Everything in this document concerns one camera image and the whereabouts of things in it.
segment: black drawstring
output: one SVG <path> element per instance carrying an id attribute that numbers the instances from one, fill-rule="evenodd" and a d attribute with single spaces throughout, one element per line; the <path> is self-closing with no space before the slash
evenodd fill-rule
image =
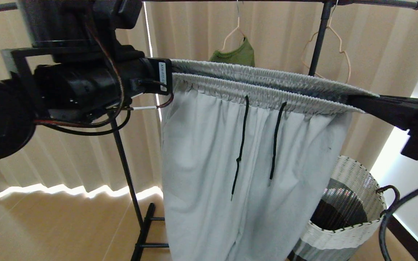
<path id="1" fill-rule="evenodd" d="M 278 112 L 277 124 L 275 125 L 275 133 L 274 133 L 274 153 L 272 155 L 272 168 L 270 169 L 270 177 L 269 177 L 269 187 L 270 182 L 272 182 L 272 178 L 274 177 L 275 171 L 275 157 L 277 156 L 277 137 L 278 137 L 278 129 L 280 127 L 280 120 L 282 119 L 282 112 L 285 109 L 287 102 L 282 103 L 280 107 L 280 111 Z"/>
<path id="2" fill-rule="evenodd" d="M 231 197 L 230 201 L 233 200 L 233 193 L 235 191 L 235 185 L 237 183 L 237 178 L 238 178 L 239 162 L 241 162 L 241 155 L 243 154 L 244 132 L 246 130 L 247 111 L 249 109 L 249 98 L 247 97 L 247 95 L 244 97 L 244 99 L 246 100 L 246 109 L 244 111 L 244 119 L 243 119 L 243 134 L 242 134 L 242 138 L 241 138 L 241 146 L 239 147 L 239 157 L 237 158 L 237 171 L 235 172 L 235 179 L 233 180 L 232 197 Z"/>

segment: green tank top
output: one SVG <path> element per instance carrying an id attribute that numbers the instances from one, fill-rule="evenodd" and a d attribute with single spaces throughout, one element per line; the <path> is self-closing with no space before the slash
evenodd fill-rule
<path id="1" fill-rule="evenodd" d="M 216 50 L 209 61 L 254 67 L 254 49 L 247 41 L 247 38 L 244 38 L 238 49 L 227 53 L 221 53 L 219 50 Z"/>

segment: black basket handle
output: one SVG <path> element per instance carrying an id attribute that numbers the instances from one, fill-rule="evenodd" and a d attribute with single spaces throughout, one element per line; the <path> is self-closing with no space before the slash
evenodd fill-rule
<path id="1" fill-rule="evenodd" d="M 393 200 L 393 203 L 391 203 L 391 205 L 388 206 L 388 208 L 390 208 L 391 206 L 393 206 L 394 203 L 396 203 L 396 202 L 399 201 L 399 198 L 401 197 L 401 194 L 399 193 L 399 190 L 395 186 L 393 186 L 393 185 L 388 185 L 388 186 L 381 187 L 381 188 L 375 190 L 375 193 L 383 193 L 383 192 L 387 191 L 388 189 L 392 189 L 393 192 L 394 192 L 394 200 Z M 380 213 L 380 217 L 383 216 L 383 214 L 385 212 L 386 212 L 386 210 L 383 210 L 382 213 Z"/>

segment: laundry basket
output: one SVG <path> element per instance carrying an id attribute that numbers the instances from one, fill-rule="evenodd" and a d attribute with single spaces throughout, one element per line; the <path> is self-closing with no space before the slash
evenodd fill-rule
<path id="1" fill-rule="evenodd" d="M 380 225 L 386 210 L 383 191 L 357 161 L 340 156 L 332 177 L 290 261 L 346 261 Z"/>

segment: tiled floor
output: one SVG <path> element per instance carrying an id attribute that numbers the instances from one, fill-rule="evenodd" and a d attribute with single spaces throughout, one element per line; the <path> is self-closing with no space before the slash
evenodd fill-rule
<path id="1" fill-rule="evenodd" d="M 156 216 L 163 216 L 162 198 L 151 195 L 140 200 L 145 214 L 156 203 Z M 25 261 L 128 261 L 139 234 L 129 195 L 93 198 L 66 192 L 12 192 L 0 197 L 0 260 Z M 166 242 L 163 222 L 154 221 L 149 242 Z M 388 234 L 393 260 L 414 259 Z M 143 261 L 170 261 L 168 249 L 146 249 Z M 374 235 L 351 259 L 381 261 Z"/>

